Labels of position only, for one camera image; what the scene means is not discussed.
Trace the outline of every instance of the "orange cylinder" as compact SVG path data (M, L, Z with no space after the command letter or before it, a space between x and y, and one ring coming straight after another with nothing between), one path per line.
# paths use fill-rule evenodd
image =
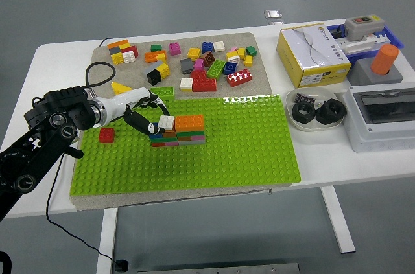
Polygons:
M399 49L395 45L382 45L381 49L379 49L379 52L376 54L370 69L378 75L386 75L398 55Z

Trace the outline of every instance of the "white and yellow box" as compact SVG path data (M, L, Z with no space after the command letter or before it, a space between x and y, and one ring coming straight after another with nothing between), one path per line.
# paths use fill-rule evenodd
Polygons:
M277 51L296 88L343 82L351 66L323 23L282 29Z

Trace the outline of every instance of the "gray floor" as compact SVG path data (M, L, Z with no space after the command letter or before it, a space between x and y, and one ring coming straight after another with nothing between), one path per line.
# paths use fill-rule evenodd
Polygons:
M413 2L0 0L0 140L42 44L266 25L263 11L280 8L287 23L377 14L415 65ZM277 260L298 262L301 273L412 273L414 184L400 179L336 188L357 249L351 255L337 253L322 197L310 189L122 209L116 257L141 271ZM91 211L54 218L97 245L101 217ZM10 253L14 273L94 273L97 262L95 252L44 217L0 223L0 250Z

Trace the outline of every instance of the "black nut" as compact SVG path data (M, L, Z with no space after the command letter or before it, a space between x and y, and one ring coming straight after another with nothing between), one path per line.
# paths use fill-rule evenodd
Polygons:
M292 118L302 124L311 122L316 116L314 105L307 101L300 101L292 107Z
M329 99L316 112L316 120L323 125L338 122L346 115L346 107L340 101Z

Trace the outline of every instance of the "robotic arm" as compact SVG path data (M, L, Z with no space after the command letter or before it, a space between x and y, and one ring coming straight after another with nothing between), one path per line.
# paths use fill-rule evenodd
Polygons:
M0 153L0 222L23 194L34 190L59 157L66 153L81 158L81 150L70 147L77 130L98 128L124 118L141 133L163 133L135 107L159 107L169 115L163 101L146 88L134 89L111 99L88 100L82 87L50 91L32 101L33 109L24 117L29 131Z

